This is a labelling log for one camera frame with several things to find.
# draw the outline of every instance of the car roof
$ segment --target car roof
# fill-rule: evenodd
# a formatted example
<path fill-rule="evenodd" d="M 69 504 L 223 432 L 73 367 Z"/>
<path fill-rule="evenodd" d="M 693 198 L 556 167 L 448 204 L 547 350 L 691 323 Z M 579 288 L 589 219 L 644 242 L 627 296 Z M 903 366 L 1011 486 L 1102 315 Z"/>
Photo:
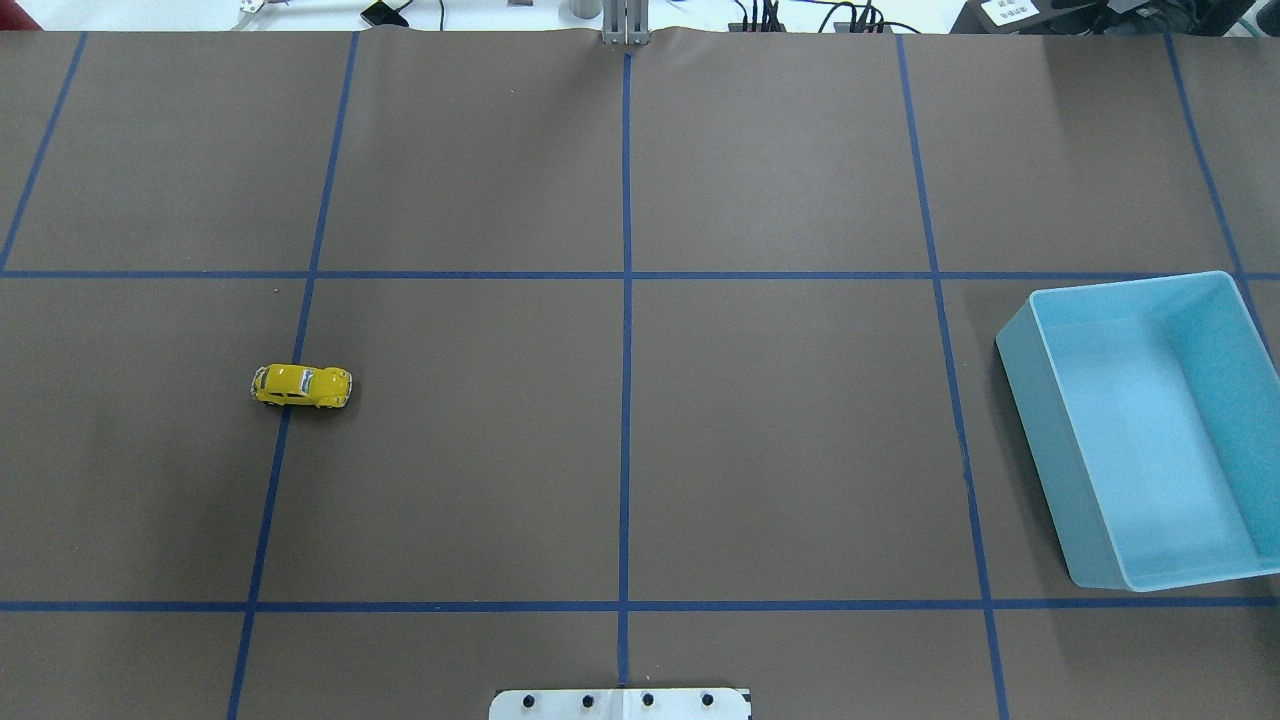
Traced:
<path fill-rule="evenodd" d="M 268 365 L 266 391 L 268 392 L 301 392 L 302 373 L 315 370 L 306 365 Z"/>

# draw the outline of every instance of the black cable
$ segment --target black cable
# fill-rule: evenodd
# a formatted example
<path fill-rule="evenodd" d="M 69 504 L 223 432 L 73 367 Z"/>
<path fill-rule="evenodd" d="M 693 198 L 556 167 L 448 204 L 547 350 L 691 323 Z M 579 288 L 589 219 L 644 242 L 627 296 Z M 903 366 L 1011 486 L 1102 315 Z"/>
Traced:
<path fill-rule="evenodd" d="M 760 29 L 763 32 L 780 32 L 782 28 L 778 27 L 778 4 L 764 0 L 764 18 L 760 23 Z"/>
<path fill-rule="evenodd" d="M 831 15 L 835 15 L 836 10 L 841 8 L 849 8 L 854 15 L 858 15 L 858 5 L 854 5 L 852 3 L 835 3 L 831 5 L 831 9 L 827 10 L 827 17 L 822 18 L 822 24 L 818 26 L 818 32 L 827 29 L 827 22 L 831 20 Z"/>
<path fill-rule="evenodd" d="M 900 28 L 904 28 L 904 29 L 909 29 L 909 31 L 914 32 L 915 35 L 924 35 L 920 31 L 915 29 L 914 27 L 911 27 L 911 26 L 909 26 L 906 23 L 895 23 L 893 20 L 881 20 L 881 23 L 879 23 L 881 32 L 884 32 L 883 28 L 888 27 L 888 26 L 900 27 Z"/>
<path fill-rule="evenodd" d="M 849 32 L 867 32 L 867 20 L 872 18 L 872 10 L 874 10 L 874 6 L 872 6 L 870 3 L 867 3 L 863 8 L 863 14 L 858 17 L 854 22 L 854 27 L 849 28 Z"/>

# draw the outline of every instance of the light blue plastic bin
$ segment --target light blue plastic bin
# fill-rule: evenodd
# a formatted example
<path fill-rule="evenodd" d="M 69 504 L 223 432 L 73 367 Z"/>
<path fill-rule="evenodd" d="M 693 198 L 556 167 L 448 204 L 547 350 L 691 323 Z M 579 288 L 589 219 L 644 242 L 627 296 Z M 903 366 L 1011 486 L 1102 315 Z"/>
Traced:
<path fill-rule="evenodd" d="M 1280 379 L 1230 275 L 1037 291 L 997 345 L 1076 584 L 1280 571 Z"/>

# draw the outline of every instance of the blue tape line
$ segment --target blue tape line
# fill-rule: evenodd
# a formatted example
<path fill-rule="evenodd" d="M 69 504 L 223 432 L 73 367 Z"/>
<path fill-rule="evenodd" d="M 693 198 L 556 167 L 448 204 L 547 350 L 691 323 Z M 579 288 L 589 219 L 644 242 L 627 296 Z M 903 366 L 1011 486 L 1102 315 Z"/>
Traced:
<path fill-rule="evenodd" d="M 227 720 L 236 720 L 236 716 L 239 715 L 239 698 L 241 692 L 244 689 L 244 670 L 248 667 L 248 646 L 253 639 L 255 619 L 256 615 L 252 609 L 244 611 L 244 619 L 241 623 L 241 642 L 236 650 L 236 673 L 232 675 L 232 692 L 227 700 Z"/>
<path fill-rule="evenodd" d="M 511 601 L 511 602 L 259 602 L 259 612 L 617 612 L 612 600 Z"/>
<path fill-rule="evenodd" d="M 630 676 L 631 598 L 631 53 L 622 56 L 622 410 L 618 468 L 618 687 Z"/>
<path fill-rule="evenodd" d="M 1213 202 L 1213 214 L 1217 215 L 1217 225 L 1222 231 L 1222 241 L 1226 251 L 1231 256 L 1231 265 L 1235 268 L 1236 284 L 1240 286 L 1240 297 L 1244 306 L 1253 318 L 1253 325 L 1258 329 L 1263 347 L 1271 351 L 1266 332 L 1262 329 L 1262 320 L 1258 318 L 1258 309 L 1253 304 L 1253 293 L 1249 292 L 1249 281 L 1244 273 L 1244 261 L 1240 260 L 1240 251 L 1235 246 L 1235 236 L 1231 234 L 1231 224 L 1226 222 L 1226 209 L 1222 206 L 1222 197 L 1217 192 L 1217 183 L 1213 181 L 1213 172 L 1208 167 L 1208 158 L 1204 155 L 1204 146 L 1201 145 L 1199 131 L 1196 129 L 1196 117 L 1192 115 L 1192 102 L 1187 96 L 1187 85 L 1183 82 L 1183 68 L 1178 61 L 1178 51 L 1174 49 L 1174 36 L 1165 33 L 1165 53 L 1169 54 L 1169 67 L 1174 73 L 1174 86 L 1178 87 L 1178 101 L 1183 106 L 1183 119 L 1187 122 L 1187 133 L 1192 140 L 1192 150 L 1196 151 L 1196 161 L 1199 163 L 1201 174 L 1204 176 L 1204 187 L 1208 188 L 1208 197 Z"/>
<path fill-rule="evenodd" d="M 563 601 L 338 601 L 257 602 L 271 614 L 520 614 L 617 612 L 612 600 Z M 1196 607 L 1280 607 L 1280 597 L 1083 597 L 983 600 L 632 600 L 631 612 L 936 612 L 1019 610 L 1158 610 Z M 244 612 L 247 602 L 170 601 L 0 601 L 0 612 Z"/>
<path fill-rule="evenodd" d="M 5 270 L 12 279 L 306 279 L 306 270 Z"/>
<path fill-rule="evenodd" d="M 927 281 L 925 270 L 640 270 L 631 274 L 637 281 Z"/>
<path fill-rule="evenodd" d="M 27 173 L 27 183 L 22 186 L 18 208 L 13 213 L 9 232 L 4 237 L 4 247 L 0 247 L 0 270 L 4 270 L 4 266 L 9 263 L 9 254 L 13 252 L 13 242 L 18 238 L 22 217 L 27 213 L 27 202 L 31 201 L 31 192 L 36 188 L 36 178 L 40 177 L 40 168 L 45 164 L 45 152 L 49 151 L 49 142 L 54 138 L 54 129 L 58 127 L 58 118 L 63 114 L 63 105 L 67 104 L 67 94 L 72 90 L 72 81 L 76 79 L 76 70 L 79 68 L 81 56 L 84 55 L 86 42 L 88 42 L 88 33 L 82 32 L 79 40 L 76 42 L 72 61 L 67 67 L 67 76 L 63 77 L 63 87 L 58 91 L 58 100 L 54 101 L 54 111 L 49 114 L 45 135 L 40 138 L 40 145 L 36 147 L 36 159 L 32 160 L 31 172 Z"/>
<path fill-rule="evenodd" d="M 915 165 L 915 188 L 920 199 L 920 220 L 924 225 L 924 245 L 929 254 L 929 270 L 933 273 L 933 302 L 937 306 L 938 331 L 942 336 L 942 357 L 947 369 L 947 389 L 951 395 L 951 419 L 960 443 L 960 459 L 964 466 L 964 484 L 969 503 L 969 532 L 973 537 L 973 553 L 978 569 L 978 588 L 987 603 L 983 616 L 987 625 L 987 648 L 991 655 L 991 676 L 996 692 L 996 710 L 1001 720 L 1009 720 L 1009 700 L 1005 692 L 1005 669 L 1000 657 L 1000 639 L 996 629 L 996 615 L 991 603 L 991 580 L 987 574 L 987 552 L 982 539 L 982 520 L 978 515 L 978 492 L 973 484 L 973 462 L 969 457 L 969 437 L 965 432 L 964 409 L 960 405 L 960 383 L 956 379 L 955 355 L 951 348 L 951 328 L 947 323 L 946 299 L 942 295 L 942 275 L 938 266 L 938 250 L 933 234 L 933 217 L 929 211 L 929 193 L 924 182 L 924 163 L 920 156 L 920 136 L 915 124 L 915 104 L 911 100 L 911 79 L 906 67 L 906 49 L 902 36 L 893 36 L 897 46 L 899 74 L 902 79 L 902 102 L 906 109 L 906 129 L 911 140 L 911 163 Z"/>
<path fill-rule="evenodd" d="M 183 601 L 0 601 L 0 612 L 244 612 L 243 602 Z"/>
<path fill-rule="evenodd" d="M 424 281 L 1134 281 L 1167 273 L 1070 270 L 3 270 L 10 279 L 424 279 Z M 1280 273 L 1247 273 L 1280 279 Z"/>
<path fill-rule="evenodd" d="M 621 281 L 620 272 L 575 270 L 320 270 L 323 279 Z"/>
<path fill-rule="evenodd" d="M 347 49 L 347 72 L 342 79 L 342 96 L 338 99 L 338 119 L 333 124 L 333 143 L 329 146 L 329 167 L 325 169 L 324 191 L 320 193 L 320 210 L 316 213 L 316 234 L 311 243 L 311 263 L 307 265 L 307 287 L 302 291 L 302 311 L 298 314 L 298 332 L 293 338 L 293 363 L 302 363 L 302 345 L 307 337 L 307 322 L 311 319 L 311 299 L 315 295 L 316 272 L 320 269 L 320 251 L 324 249 L 324 231 L 329 223 L 329 200 L 333 196 L 333 178 L 338 172 L 338 155 L 342 151 L 342 128 L 347 122 L 347 99 L 351 96 L 351 78 L 356 70 L 356 47 L 360 46 L 360 33 L 351 33 L 351 46 Z"/>
<path fill-rule="evenodd" d="M 320 197 L 320 210 L 316 215 L 316 233 L 311 245 L 311 263 L 307 269 L 307 286 L 302 293 L 302 309 L 298 311 L 298 331 L 293 338 L 293 363 L 302 361 L 302 346 L 307 338 L 307 319 L 311 315 L 311 297 L 315 293 L 316 270 L 320 265 L 320 251 L 324 246 L 324 229 L 329 217 L 329 199 L 333 195 L 333 178 L 338 170 L 338 154 L 342 149 L 342 128 L 347 119 L 347 100 L 351 97 L 351 79 L 356 69 L 356 49 L 360 46 L 360 33 L 351 33 L 347 49 L 347 68 L 342 78 L 342 94 L 338 97 L 338 117 L 334 120 L 333 143 L 329 147 L 329 165 L 325 169 L 324 191 Z M 280 468 L 284 464 L 284 447 L 289 436 L 292 407 L 280 413 L 280 428 L 275 438 L 275 455 L 271 457 L 271 475 L 266 484 L 266 501 L 262 507 L 262 524 L 259 528 L 257 551 L 253 556 L 253 574 L 248 585 L 248 606 L 241 628 L 241 644 L 236 653 L 236 673 L 232 676 L 230 697 L 227 701 L 227 720 L 236 720 L 239 714 L 241 691 L 244 687 L 244 671 L 248 667 L 248 650 L 253 642 L 253 619 L 259 591 L 262 585 L 262 568 L 266 564 L 266 548 L 271 538 L 271 519 L 275 515 L 275 496 L 280 484 Z"/>
<path fill-rule="evenodd" d="M 980 600 L 636 600 L 634 612 L 883 612 L 982 610 Z"/>
<path fill-rule="evenodd" d="M 997 600 L 996 610 L 1120 610 L 1160 607 L 1280 607 L 1280 597 L 1083 597 Z"/>

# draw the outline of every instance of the toy car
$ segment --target toy car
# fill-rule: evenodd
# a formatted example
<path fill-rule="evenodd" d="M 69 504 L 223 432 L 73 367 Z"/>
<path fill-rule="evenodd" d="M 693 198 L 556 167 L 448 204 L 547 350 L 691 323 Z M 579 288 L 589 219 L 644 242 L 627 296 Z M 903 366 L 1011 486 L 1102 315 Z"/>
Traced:
<path fill-rule="evenodd" d="M 248 392 L 268 405 L 342 407 L 351 400 L 351 373 L 342 368 L 273 364 L 253 373 Z"/>

